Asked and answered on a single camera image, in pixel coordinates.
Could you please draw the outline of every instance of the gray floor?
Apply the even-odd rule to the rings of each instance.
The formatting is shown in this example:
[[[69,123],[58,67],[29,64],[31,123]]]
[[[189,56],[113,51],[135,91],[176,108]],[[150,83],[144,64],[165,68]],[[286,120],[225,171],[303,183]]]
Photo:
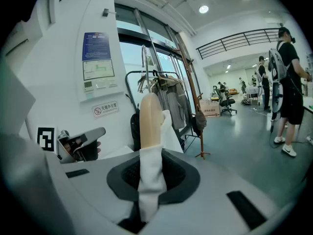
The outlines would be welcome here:
[[[205,158],[240,175],[282,207],[303,187],[301,180],[313,160],[313,146],[306,141],[313,129],[313,115],[305,111],[300,131],[295,134],[295,140],[304,143],[292,144],[297,156],[291,158],[281,152],[281,146],[276,149],[270,146],[271,114],[255,113],[252,110],[255,107],[262,110],[257,104],[244,106],[236,102],[232,108],[238,110],[237,115],[232,112],[233,116],[224,113],[221,117],[207,118],[203,142],[204,151],[211,155]],[[270,139],[272,145],[278,122]],[[185,148],[192,139],[187,140]],[[195,156],[199,152],[200,139],[197,138],[186,154]]]

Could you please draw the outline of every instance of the white sneaker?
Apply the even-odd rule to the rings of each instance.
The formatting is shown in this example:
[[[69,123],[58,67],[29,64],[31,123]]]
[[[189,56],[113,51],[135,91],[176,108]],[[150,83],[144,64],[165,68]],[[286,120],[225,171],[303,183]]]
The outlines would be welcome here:
[[[291,145],[284,144],[282,151],[286,152],[291,157],[297,156],[296,152],[293,150]]]
[[[286,139],[284,137],[275,137],[274,144],[281,144],[284,143]]]

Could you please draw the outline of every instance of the information board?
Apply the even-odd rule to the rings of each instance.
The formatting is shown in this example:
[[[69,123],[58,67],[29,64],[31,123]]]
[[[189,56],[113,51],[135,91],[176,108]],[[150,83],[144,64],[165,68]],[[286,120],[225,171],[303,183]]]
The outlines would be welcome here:
[[[84,35],[83,61],[111,59],[109,36],[103,32]]]
[[[114,76],[112,60],[83,62],[84,80]]]

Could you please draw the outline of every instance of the person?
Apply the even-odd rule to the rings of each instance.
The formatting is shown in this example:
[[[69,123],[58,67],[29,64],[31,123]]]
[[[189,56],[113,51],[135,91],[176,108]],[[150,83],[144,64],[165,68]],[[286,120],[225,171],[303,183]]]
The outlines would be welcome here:
[[[252,84],[256,86],[256,78],[252,75]]]
[[[283,151],[288,155],[295,157],[297,154],[293,150],[291,141],[294,135],[295,125],[301,124],[304,109],[303,109],[303,96],[301,88],[301,77],[305,78],[308,82],[312,80],[312,77],[306,73],[299,61],[299,57],[294,46],[291,42],[295,43],[290,31],[281,27],[278,30],[279,41],[277,43],[277,50],[282,57],[284,65],[288,67],[287,76],[281,79],[280,82],[283,85],[283,104],[280,109],[280,122],[278,126],[277,137],[274,140],[275,144],[284,143]],[[282,137],[285,124],[289,122],[286,138]]]
[[[218,82],[218,84],[220,85],[222,100],[225,100],[225,86],[221,82]]]
[[[229,88],[225,82],[224,82],[224,87],[225,87],[225,96],[227,96],[227,95],[229,95]]]
[[[246,83],[239,77],[239,84],[241,85],[241,90],[243,91],[243,94],[246,94]]]
[[[271,112],[268,103],[269,103],[269,82],[268,82],[268,76],[265,72],[264,67],[264,56],[259,57],[259,74],[262,76],[262,87],[264,90],[264,111]]]
[[[229,87],[226,85],[225,82],[224,82],[224,87],[225,87],[225,90],[229,91]]]

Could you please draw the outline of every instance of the no smoking sign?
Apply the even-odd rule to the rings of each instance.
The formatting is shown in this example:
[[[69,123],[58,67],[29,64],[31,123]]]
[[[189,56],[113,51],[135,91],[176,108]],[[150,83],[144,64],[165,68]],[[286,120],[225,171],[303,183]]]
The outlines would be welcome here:
[[[116,101],[93,106],[92,113],[95,118],[103,117],[112,113],[118,112]]]
[[[96,115],[100,115],[101,114],[101,109],[100,108],[95,108],[94,110],[94,113],[96,114]]]

